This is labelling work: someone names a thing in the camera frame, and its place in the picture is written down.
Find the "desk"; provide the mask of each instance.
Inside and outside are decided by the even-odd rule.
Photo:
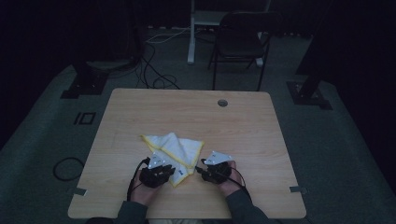
[[[218,100],[227,100],[221,107]],[[232,155],[254,204],[270,218],[305,216],[288,151],[268,93],[115,89],[78,182],[72,218],[116,217],[137,164],[151,155],[140,134],[205,141],[200,158],[212,150]],[[149,218],[228,218],[223,196],[196,172],[173,188],[163,186]]]

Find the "cable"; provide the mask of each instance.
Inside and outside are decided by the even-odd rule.
[[[216,172],[216,174],[217,174],[217,175],[221,175],[221,176],[223,176],[223,177],[226,177],[228,180],[230,180],[231,182],[233,182],[233,183],[235,183],[237,186],[239,186],[239,187],[241,188],[241,190],[244,191],[244,192],[246,193],[246,195],[249,197],[250,201],[253,202],[253,201],[251,200],[250,193],[248,192],[247,185],[246,185],[246,182],[245,182],[244,177],[241,175],[241,173],[239,173],[239,171],[237,171],[237,170],[234,169],[233,167],[231,167],[231,169],[235,170],[235,171],[242,177],[242,180],[244,181],[244,185],[238,183],[237,181],[235,181],[234,179],[228,177],[227,175],[223,175],[223,174],[218,173],[218,172]]]
[[[182,30],[181,32],[177,33],[177,34],[160,34],[160,35],[155,35],[154,37],[152,37],[152,38],[146,40],[146,43],[149,43],[149,44],[162,44],[162,43],[165,43],[166,41],[168,41],[168,40],[170,40],[170,39],[172,39],[172,38],[174,38],[174,37],[176,37],[176,36],[178,36],[178,35],[183,34],[183,33],[186,32],[189,28],[190,28],[190,26],[189,26],[189,27],[186,27],[186,28],[183,28],[183,30]],[[159,37],[159,36],[168,36],[168,35],[170,35],[170,37],[168,37],[167,39],[165,39],[165,40],[163,40],[163,41],[159,41],[159,42],[152,42],[152,41],[150,41],[150,40],[152,40],[152,39],[154,39],[154,38],[157,38],[157,37]]]
[[[58,180],[61,180],[61,181],[72,181],[72,180],[75,180],[75,179],[77,179],[77,178],[79,178],[79,177],[81,176],[81,173],[82,173],[82,172],[79,173],[79,174],[76,175],[76,176],[69,177],[69,178],[62,178],[62,177],[58,176],[58,174],[57,174],[57,172],[56,172],[56,170],[58,169],[58,166],[59,166],[62,162],[68,161],[68,160],[77,161],[77,162],[84,168],[84,162],[82,162],[82,161],[79,160],[78,158],[76,158],[76,157],[67,157],[67,158],[64,158],[63,160],[56,162],[56,164],[55,164],[55,165],[53,166],[53,168],[52,168],[52,174],[53,174],[53,175],[55,176],[55,178],[57,178]]]
[[[136,167],[136,170],[134,170],[134,177],[132,177],[131,182],[129,183],[129,187],[128,187],[128,191],[126,193],[126,201],[129,202],[129,199],[131,198],[131,194],[132,191],[134,191],[137,187],[139,187],[140,185],[142,185],[142,183],[140,183],[138,186],[134,187],[132,189],[132,187],[134,186],[134,181],[136,179],[136,175],[137,172],[139,171],[140,166],[142,166],[142,164],[149,164],[149,157],[145,158],[144,160],[142,160]]]
[[[139,85],[140,77],[142,76],[142,73],[143,73],[143,64],[142,64],[142,60],[140,60],[140,62],[139,62],[139,68],[140,68],[139,74],[137,73],[137,69],[134,70],[134,74],[135,74],[136,77],[137,77],[137,82],[136,82],[136,85],[134,86],[135,89],[136,89],[137,86]]]
[[[148,60],[146,60],[144,57],[142,57],[142,60],[146,63],[146,65],[145,65],[145,68],[143,69],[143,74],[140,74],[140,77],[138,77],[139,80],[142,81],[142,83],[146,85],[147,89],[165,89],[165,88],[174,86],[178,90],[180,90],[180,87],[176,84],[176,82],[177,82],[176,77],[174,77],[172,75],[162,75],[150,64],[151,60],[153,59],[153,57],[155,55],[155,48],[154,48],[154,46],[150,45],[149,43],[147,43],[147,45],[152,48],[153,52]],[[154,73],[158,76],[157,78],[154,79],[154,81],[151,85],[149,85],[149,82],[147,80],[148,68],[151,68],[152,71],[154,71]],[[164,80],[166,80],[170,84],[165,85]],[[161,87],[158,87],[159,82],[161,82],[163,84]]]

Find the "yellow cloth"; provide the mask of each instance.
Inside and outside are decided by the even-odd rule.
[[[165,164],[171,164],[176,168],[175,173],[169,178],[173,187],[193,174],[204,146],[203,141],[178,138],[175,133],[164,136],[142,135],[142,139],[153,153],[165,160]]]

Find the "floor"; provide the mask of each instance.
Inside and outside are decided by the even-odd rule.
[[[180,33],[180,30],[149,30],[149,36]],[[214,36],[202,31],[196,44],[195,63],[187,64],[189,36],[151,39],[145,59],[161,76],[183,90],[210,90],[212,71],[207,70]],[[275,37],[261,91],[270,93],[282,133],[303,195],[307,216],[282,219],[291,223],[396,223],[396,198],[347,113],[336,88],[320,83],[319,89],[333,110],[314,105],[295,105],[286,82],[304,81],[295,71],[310,40],[298,36]],[[93,62],[106,70],[124,64]],[[254,91],[260,68],[244,64],[220,64],[217,90]],[[67,209],[78,180],[60,181],[52,174],[58,161],[76,157],[85,161],[99,127],[106,102],[115,88],[177,87],[159,77],[146,63],[136,69],[110,74],[101,95],[60,99],[76,73],[66,67],[48,85],[29,115],[0,151],[0,223],[85,223],[72,219]],[[75,124],[78,113],[95,113],[90,125]],[[62,163],[62,176],[78,175],[75,161]]]

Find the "table hole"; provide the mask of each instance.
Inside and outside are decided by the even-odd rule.
[[[228,105],[228,102],[226,100],[218,100],[218,105],[221,107],[225,107]]]

